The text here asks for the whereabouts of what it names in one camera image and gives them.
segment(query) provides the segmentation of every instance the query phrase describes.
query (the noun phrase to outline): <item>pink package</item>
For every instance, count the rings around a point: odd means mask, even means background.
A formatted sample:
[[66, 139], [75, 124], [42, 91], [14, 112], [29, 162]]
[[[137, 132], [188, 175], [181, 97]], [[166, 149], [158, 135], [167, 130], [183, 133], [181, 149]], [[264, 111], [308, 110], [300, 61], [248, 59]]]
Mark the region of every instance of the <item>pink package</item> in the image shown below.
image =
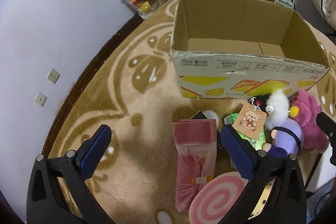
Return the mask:
[[188, 210], [199, 191], [213, 179], [217, 156], [215, 119], [173, 123], [177, 157], [175, 206]]

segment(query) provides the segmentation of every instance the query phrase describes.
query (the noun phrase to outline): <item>pink swirl cushion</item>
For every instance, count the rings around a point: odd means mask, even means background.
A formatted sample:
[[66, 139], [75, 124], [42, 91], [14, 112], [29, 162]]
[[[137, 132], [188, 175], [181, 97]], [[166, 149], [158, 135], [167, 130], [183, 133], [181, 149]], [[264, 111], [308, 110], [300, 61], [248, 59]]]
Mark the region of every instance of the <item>pink swirl cushion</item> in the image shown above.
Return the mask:
[[236, 202], [247, 182], [238, 172], [216, 177], [192, 201], [190, 224], [217, 224]]

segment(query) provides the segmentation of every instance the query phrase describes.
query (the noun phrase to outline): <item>white fluffy plush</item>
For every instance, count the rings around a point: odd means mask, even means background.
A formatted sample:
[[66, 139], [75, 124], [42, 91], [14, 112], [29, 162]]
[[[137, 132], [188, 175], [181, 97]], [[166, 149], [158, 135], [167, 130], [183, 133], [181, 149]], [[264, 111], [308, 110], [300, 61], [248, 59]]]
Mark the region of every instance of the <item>white fluffy plush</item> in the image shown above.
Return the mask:
[[206, 110], [206, 111], [202, 111], [204, 116], [206, 116], [207, 119], [216, 119], [216, 125], [217, 128], [219, 126], [219, 117], [217, 115], [216, 112], [212, 111], [212, 110]]
[[273, 92], [266, 101], [266, 105], [272, 106], [274, 109], [273, 113], [266, 119], [266, 128], [271, 130], [273, 127], [279, 126], [288, 118], [289, 102], [286, 95], [281, 90]]

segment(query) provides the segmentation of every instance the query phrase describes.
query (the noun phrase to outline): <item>box flap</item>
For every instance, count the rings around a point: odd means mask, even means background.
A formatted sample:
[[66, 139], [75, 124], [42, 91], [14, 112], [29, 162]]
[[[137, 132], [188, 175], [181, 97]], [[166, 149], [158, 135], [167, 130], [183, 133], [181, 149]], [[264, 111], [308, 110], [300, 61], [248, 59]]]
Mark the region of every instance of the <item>box flap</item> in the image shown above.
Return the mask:
[[280, 45], [293, 17], [293, 10], [264, 0], [184, 0], [184, 4], [189, 38]]
[[312, 62], [329, 67], [329, 62], [309, 26], [295, 12], [281, 44], [286, 58]]
[[178, 51], [185, 51], [188, 39], [189, 32], [185, 5], [184, 1], [180, 0], [180, 2], [177, 4], [175, 13], [172, 44], [170, 47]]
[[190, 38], [184, 51], [261, 55], [259, 43], [216, 38]]
[[285, 58], [281, 46], [267, 43], [259, 43], [262, 53], [269, 56], [278, 56]]

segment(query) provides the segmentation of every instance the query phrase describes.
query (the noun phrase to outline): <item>screw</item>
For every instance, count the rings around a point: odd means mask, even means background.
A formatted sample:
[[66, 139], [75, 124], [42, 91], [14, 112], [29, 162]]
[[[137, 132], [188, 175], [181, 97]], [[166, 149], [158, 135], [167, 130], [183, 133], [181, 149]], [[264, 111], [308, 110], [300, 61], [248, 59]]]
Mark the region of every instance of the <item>screw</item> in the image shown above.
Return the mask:
[[258, 150], [258, 155], [260, 156], [260, 157], [265, 157], [266, 156], [266, 151], [265, 150]]
[[36, 160], [41, 161], [41, 160], [43, 160], [43, 158], [44, 158], [44, 156], [42, 154], [40, 154], [36, 157]]
[[296, 155], [294, 155], [294, 154], [289, 154], [289, 158], [290, 158], [291, 160], [296, 160]]
[[75, 152], [74, 150], [70, 150], [70, 151], [67, 152], [67, 157], [68, 157], [68, 158], [71, 158], [71, 157], [73, 157], [75, 154], [76, 154], [76, 152]]

